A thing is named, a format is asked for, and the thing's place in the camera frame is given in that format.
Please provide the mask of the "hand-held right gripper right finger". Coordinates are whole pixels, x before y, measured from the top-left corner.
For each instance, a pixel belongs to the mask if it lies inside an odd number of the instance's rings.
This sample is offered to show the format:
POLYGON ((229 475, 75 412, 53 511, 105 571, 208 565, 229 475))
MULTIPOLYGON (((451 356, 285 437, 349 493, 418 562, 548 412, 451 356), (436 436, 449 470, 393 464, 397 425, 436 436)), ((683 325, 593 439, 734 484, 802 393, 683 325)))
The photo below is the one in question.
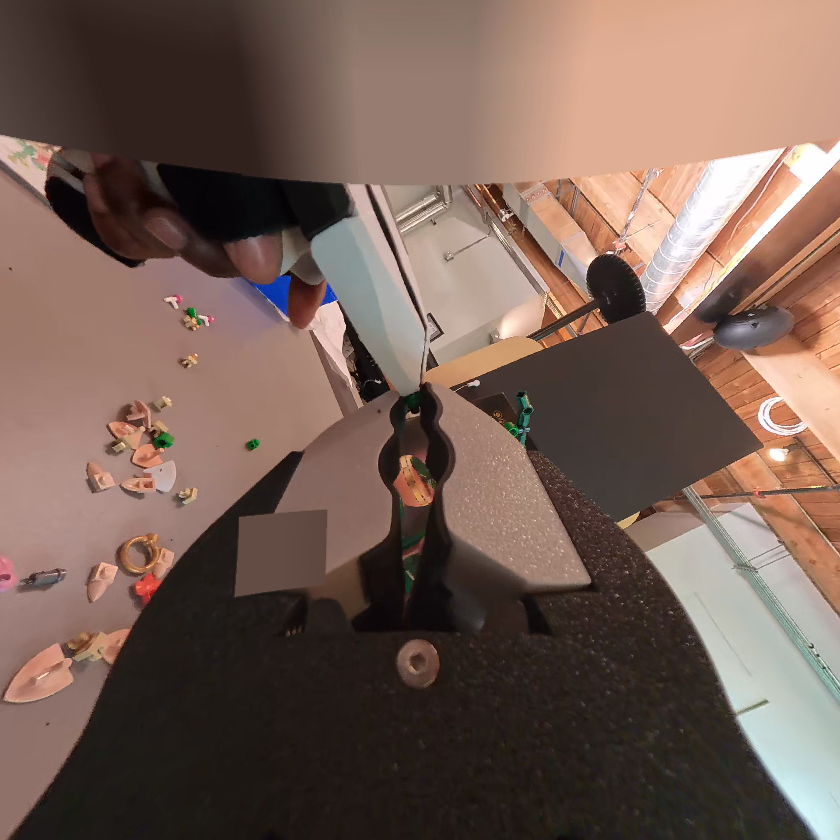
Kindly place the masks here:
POLYGON ((592 579, 534 468, 496 420, 441 385, 422 389, 436 481, 407 625, 461 634, 551 634, 538 595, 592 579))

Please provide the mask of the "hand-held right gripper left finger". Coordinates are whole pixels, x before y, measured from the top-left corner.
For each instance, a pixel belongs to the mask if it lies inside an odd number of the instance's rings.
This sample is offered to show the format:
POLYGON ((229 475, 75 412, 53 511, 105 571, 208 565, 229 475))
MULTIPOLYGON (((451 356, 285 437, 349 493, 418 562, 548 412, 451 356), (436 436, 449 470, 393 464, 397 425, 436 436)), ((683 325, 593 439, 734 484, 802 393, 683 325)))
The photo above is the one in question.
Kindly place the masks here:
POLYGON ((401 501, 394 489, 404 401, 388 392, 328 428, 305 450, 278 513, 325 511, 325 571, 288 586, 338 602, 357 627, 403 623, 401 501))

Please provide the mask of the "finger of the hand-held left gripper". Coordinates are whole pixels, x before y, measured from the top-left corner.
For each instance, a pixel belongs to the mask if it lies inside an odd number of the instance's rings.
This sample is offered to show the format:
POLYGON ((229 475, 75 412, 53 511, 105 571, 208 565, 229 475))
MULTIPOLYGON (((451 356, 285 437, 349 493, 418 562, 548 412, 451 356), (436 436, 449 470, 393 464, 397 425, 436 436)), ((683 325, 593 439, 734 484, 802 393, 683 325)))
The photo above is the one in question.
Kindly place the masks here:
POLYGON ((360 340, 402 396, 424 381, 428 325, 393 217, 348 217, 317 234, 311 254, 360 340))

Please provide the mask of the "white desk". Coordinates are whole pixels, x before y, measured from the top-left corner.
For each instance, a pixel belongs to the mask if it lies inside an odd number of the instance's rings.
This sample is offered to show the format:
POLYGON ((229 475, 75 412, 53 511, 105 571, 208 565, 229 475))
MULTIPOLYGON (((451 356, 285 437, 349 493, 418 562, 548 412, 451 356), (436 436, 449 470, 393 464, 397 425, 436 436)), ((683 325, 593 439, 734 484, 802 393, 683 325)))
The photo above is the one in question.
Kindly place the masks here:
POLYGON ((287 636, 302 596, 238 595, 256 563, 241 542, 280 526, 257 554, 287 567, 326 541, 293 535, 326 513, 277 512, 307 447, 346 417, 310 331, 260 308, 243 277, 180 258, 127 268, 12 193, 2 258, 2 555, 68 571, 3 600, 3 687, 52 644, 130 627, 114 665, 2 701, 5 838, 406 838, 425 803, 412 797, 442 790, 411 776, 429 758, 440 770, 444 744, 438 698, 396 673, 407 632, 287 636), (187 329, 187 308, 214 323, 187 329), (139 470, 111 454, 108 425, 163 395, 173 405, 152 417, 174 437, 176 482, 132 497, 119 483, 139 470), (148 605, 123 572, 90 604, 91 567, 148 532, 175 553, 148 605))

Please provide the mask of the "black desk divider panel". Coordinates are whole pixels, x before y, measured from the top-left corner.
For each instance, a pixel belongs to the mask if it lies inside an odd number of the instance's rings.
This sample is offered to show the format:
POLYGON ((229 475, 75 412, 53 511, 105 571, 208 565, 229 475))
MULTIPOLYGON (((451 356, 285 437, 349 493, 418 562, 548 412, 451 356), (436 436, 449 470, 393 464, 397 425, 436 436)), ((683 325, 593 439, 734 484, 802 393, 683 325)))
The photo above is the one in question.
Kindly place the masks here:
POLYGON ((647 311, 476 378, 471 402, 528 393, 538 451, 617 521, 762 447, 647 311))

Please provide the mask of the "person's left hand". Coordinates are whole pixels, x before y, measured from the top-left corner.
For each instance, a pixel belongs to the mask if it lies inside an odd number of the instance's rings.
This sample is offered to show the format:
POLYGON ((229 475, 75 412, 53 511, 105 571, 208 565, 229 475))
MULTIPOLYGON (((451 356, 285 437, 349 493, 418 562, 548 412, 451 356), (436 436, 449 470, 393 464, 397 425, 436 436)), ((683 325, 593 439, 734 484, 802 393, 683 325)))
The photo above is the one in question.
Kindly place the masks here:
POLYGON ((211 277, 243 277, 258 285, 289 271, 288 319, 298 329, 313 321, 327 282, 301 234, 277 232, 225 243, 205 239, 155 194, 139 161, 96 152, 90 157, 84 193, 94 227, 110 249, 140 261, 179 256, 211 277))

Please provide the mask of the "blue plastic bin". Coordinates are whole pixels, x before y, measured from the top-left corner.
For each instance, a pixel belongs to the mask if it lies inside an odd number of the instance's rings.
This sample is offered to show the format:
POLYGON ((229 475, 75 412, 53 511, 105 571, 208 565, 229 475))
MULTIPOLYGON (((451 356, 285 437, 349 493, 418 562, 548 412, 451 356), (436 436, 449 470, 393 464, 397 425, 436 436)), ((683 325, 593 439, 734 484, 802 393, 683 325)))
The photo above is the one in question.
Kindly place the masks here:
POLYGON ((248 281, 248 284, 254 288, 262 298, 266 299, 271 306, 276 309, 280 316, 289 321, 288 316, 288 293, 291 283, 291 275, 285 274, 276 278, 269 284, 256 284, 248 281))

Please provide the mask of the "brick orchid plant model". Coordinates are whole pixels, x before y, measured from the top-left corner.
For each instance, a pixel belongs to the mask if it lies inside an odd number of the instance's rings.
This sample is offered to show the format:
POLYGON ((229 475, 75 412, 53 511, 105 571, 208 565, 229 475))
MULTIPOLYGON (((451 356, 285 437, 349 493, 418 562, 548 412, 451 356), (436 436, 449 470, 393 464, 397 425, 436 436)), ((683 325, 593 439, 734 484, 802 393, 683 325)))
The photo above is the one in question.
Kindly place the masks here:
POLYGON ((527 443, 528 435, 531 431, 530 422, 532 419, 533 406, 527 392, 519 391, 517 392, 516 397, 519 410, 518 420, 516 423, 504 421, 502 425, 519 441, 520 444, 524 446, 527 443))

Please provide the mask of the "beige rounded panel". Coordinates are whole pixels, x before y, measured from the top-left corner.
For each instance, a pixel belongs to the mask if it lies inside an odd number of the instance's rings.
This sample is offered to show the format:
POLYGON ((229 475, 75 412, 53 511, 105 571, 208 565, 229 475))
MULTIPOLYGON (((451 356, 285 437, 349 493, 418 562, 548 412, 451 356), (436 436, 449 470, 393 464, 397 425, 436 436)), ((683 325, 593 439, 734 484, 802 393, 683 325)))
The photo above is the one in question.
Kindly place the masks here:
POLYGON ((455 388, 542 350, 533 339, 510 337, 434 367, 425 374, 425 382, 455 388))

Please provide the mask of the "flower print booklet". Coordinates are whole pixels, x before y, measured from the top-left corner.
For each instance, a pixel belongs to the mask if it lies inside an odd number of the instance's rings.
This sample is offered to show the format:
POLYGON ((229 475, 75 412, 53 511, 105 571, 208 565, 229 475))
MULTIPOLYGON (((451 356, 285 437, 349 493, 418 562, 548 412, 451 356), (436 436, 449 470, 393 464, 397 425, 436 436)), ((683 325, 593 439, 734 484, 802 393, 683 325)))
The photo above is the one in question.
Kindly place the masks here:
POLYGON ((19 172, 45 174, 50 159, 59 148, 54 144, 1 135, 1 161, 19 172))

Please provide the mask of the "black dome fixture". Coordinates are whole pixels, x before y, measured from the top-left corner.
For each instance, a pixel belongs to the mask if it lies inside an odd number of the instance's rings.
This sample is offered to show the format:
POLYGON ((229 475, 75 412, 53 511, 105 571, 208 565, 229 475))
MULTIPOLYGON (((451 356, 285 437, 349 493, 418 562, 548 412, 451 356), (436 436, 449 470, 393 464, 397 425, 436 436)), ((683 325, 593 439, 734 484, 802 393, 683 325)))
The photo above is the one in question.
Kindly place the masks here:
POLYGON ((782 339, 793 330, 794 324, 788 309, 760 307, 724 316, 716 324, 712 337, 726 350, 751 351, 782 339))

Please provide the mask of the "scattered pink petal bricks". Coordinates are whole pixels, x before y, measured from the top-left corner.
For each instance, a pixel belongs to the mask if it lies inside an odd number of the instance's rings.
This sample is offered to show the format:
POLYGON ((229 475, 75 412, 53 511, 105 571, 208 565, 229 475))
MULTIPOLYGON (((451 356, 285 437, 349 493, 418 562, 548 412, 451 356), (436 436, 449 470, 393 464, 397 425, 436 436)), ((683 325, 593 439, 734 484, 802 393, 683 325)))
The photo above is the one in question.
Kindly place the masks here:
MULTIPOLYGON (((129 454, 130 465, 139 470, 136 475, 119 483, 122 491, 136 498, 162 494, 155 490, 154 480, 144 474, 147 468, 167 461, 163 458, 163 453, 168 449, 156 450, 151 441, 156 435, 155 429, 170 434, 171 432, 160 419, 153 419, 154 413, 157 412, 152 403, 135 400, 129 404, 123 420, 108 424, 108 430, 112 436, 109 447, 111 454, 129 454)), ((160 542, 161 558, 152 572, 164 580, 175 563, 175 553, 164 546, 162 538, 160 542)), ((116 581, 119 572, 127 574, 119 563, 119 552, 115 563, 99 562, 91 567, 87 578, 87 600, 90 604, 104 595, 110 585, 116 581)), ((134 579, 134 582, 142 577, 128 575, 134 579)), ((106 634, 109 634, 108 646, 98 661, 112 666, 127 642, 130 630, 124 628, 106 634)), ((67 651, 63 647, 66 642, 52 644, 32 657, 10 679, 2 700, 8 704, 25 704, 52 697, 69 687, 74 680, 73 667, 94 661, 74 663, 67 657, 67 651)))

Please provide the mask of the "silver rectangular air duct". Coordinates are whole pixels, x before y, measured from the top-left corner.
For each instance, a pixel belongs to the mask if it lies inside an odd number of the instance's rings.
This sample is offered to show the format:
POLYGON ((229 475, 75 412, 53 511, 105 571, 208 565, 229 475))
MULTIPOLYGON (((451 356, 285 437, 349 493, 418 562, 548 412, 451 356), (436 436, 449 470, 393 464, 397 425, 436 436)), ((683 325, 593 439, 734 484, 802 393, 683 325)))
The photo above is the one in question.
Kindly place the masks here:
POLYGON ((553 265, 583 291, 586 274, 597 257, 582 228, 541 182, 504 183, 502 195, 553 265))

